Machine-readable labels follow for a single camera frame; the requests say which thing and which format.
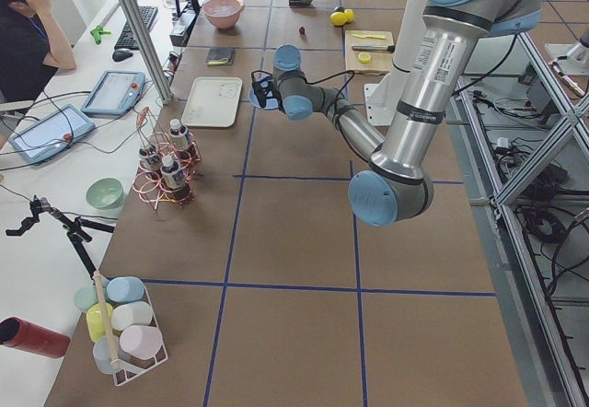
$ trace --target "keyboard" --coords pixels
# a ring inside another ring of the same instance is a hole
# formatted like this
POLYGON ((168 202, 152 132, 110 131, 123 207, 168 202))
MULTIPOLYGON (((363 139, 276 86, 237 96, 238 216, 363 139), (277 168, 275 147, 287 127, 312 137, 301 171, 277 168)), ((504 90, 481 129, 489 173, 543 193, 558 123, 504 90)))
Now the keyboard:
MULTIPOLYGON (((141 15, 141 20, 145 23, 147 30, 150 30, 156 21, 157 6, 139 6, 139 14, 141 15)), ((129 22, 125 23, 125 26, 122 28, 121 35, 114 45, 115 50, 118 50, 119 48, 128 48, 130 50, 139 49, 139 45, 133 37, 133 32, 131 31, 131 25, 129 25, 129 22)))

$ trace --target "wooden cutting board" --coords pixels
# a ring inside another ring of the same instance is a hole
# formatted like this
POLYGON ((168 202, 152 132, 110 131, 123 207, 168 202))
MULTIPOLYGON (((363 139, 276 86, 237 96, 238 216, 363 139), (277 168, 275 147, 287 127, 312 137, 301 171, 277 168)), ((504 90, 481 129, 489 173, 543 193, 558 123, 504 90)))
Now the wooden cutting board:
POLYGON ((346 70, 356 73, 379 73, 386 74, 390 72, 393 61, 392 52, 370 52, 372 59, 367 64, 361 64, 358 60, 360 51, 352 51, 353 45, 394 45, 395 40, 390 31, 364 31, 364 30, 346 30, 345 34, 345 58, 346 70), (353 34, 370 34, 382 35, 384 39, 362 39, 354 37, 353 34))

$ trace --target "red cylinder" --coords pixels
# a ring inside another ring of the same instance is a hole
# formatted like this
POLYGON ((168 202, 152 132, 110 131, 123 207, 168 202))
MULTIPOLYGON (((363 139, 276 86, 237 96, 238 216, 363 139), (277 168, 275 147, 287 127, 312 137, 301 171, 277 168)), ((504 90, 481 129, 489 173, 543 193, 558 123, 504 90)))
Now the red cylinder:
POLYGON ((65 355, 70 339, 17 317, 0 322, 0 344, 37 355, 59 358, 65 355))

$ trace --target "black shirt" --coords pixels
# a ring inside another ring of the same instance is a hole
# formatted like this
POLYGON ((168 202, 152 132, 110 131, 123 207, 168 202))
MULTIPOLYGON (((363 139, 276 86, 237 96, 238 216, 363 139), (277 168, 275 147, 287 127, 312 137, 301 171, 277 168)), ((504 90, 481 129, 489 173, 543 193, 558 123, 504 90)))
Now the black shirt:
POLYGON ((49 41, 38 17, 0 7, 0 91, 7 101, 34 100, 57 68, 43 64, 49 41))

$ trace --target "yellow lemon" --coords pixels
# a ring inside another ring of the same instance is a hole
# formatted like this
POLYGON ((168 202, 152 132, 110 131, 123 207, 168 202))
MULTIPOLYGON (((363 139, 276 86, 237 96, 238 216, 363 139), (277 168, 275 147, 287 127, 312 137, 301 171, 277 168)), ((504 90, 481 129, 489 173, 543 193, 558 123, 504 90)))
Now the yellow lemon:
POLYGON ((346 16, 348 22, 353 22, 353 9, 346 9, 343 14, 346 16))
POLYGON ((346 17, 346 15, 344 13, 341 13, 340 11, 331 13, 331 16, 329 16, 329 20, 336 27, 341 27, 348 22, 348 18, 346 17))

